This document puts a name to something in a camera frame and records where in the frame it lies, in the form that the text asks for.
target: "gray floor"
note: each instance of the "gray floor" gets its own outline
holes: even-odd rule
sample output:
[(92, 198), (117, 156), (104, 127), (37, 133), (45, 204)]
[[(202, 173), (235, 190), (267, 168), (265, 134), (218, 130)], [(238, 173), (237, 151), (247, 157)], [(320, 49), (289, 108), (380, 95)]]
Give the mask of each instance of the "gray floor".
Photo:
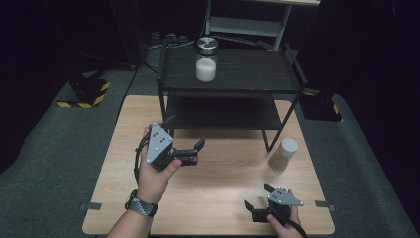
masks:
[[(150, 51), (149, 64), (158, 65), (158, 51)], [(83, 204), (92, 196), (124, 95), (158, 92), (145, 67), (137, 73), (115, 67), (102, 78), (111, 86), (99, 107), (52, 102), (16, 163), (0, 175), (0, 237), (93, 237), (81, 229)], [(70, 92), (65, 87), (57, 99)], [(419, 237), (346, 102), (333, 99), (343, 122), (306, 121), (296, 108), (324, 194), (336, 208), (336, 232), (329, 237)]]

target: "hand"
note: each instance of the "hand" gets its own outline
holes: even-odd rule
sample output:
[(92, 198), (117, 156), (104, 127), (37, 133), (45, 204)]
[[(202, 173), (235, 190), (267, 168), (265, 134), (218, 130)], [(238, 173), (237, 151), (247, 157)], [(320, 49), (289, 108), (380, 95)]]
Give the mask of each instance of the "hand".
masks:
[[(277, 232), (278, 238), (301, 238), (302, 235), (294, 229), (290, 224), (285, 224), (284, 226), (278, 222), (278, 220), (273, 216), (269, 215), (266, 218), (271, 225), (271, 227)], [(297, 211), (297, 206), (290, 206), (290, 220), (296, 222), (300, 225), (300, 219)]]
[[(149, 127), (145, 128), (144, 136), (149, 132)], [(146, 163), (148, 146), (144, 146), (140, 153), (139, 167), (139, 189), (137, 198), (147, 203), (158, 204), (166, 191), (170, 178), (182, 165), (182, 161), (173, 160), (163, 171), (155, 170)]]

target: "wristwatch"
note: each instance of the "wristwatch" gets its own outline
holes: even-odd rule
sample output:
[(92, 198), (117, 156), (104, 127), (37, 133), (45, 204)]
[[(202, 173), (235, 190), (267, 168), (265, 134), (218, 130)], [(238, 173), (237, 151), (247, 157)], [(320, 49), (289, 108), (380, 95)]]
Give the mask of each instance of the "wristwatch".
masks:
[(137, 191), (133, 190), (126, 201), (125, 208), (135, 210), (146, 216), (153, 217), (158, 210), (158, 205), (153, 203), (147, 203), (136, 198)]

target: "person's arm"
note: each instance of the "person's arm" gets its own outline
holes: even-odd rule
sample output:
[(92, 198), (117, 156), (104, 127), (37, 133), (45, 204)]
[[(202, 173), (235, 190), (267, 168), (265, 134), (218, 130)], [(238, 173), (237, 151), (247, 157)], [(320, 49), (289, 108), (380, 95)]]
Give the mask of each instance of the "person's arm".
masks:
[[(146, 163), (148, 147), (144, 146), (141, 152), (139, 168), (139, 187), (136, 198), (146, 203), (158, 204), (166, 191), (170, 178), (182, 165), (182, 161), (173, 160), (163, 171), (159, 172)], [(115, 223), (108, 237), (148, 237), (153, 218), (132, 209), (128, 209)]]
[[(281, 225), (273, 215), (270, 214), (266, 219), (277, 232), (278, 238), (302, 238), (302, 235), (293, 226), (290, 224)], [(297, 206), (290, 206), (290, 220), (300, 225)]]

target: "cylindrical container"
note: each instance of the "cylindrical container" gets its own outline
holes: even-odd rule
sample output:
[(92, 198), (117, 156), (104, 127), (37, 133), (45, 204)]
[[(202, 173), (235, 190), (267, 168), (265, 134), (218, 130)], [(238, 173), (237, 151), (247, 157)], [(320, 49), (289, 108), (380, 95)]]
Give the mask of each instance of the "cylindrical container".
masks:
[(292, 138), (284, 138), (281, 140), (280, 146), (277, 151), (269, 158), (269, 165), (280, 172), (286, 170), (291, 157), (296, 153), (298, 148), (297, 142)]
[(195, 75), (202, 82), (212, 81), (216, 77), (219, 43), (214, 38), (202, 37), (197, 40), (196, 49)]

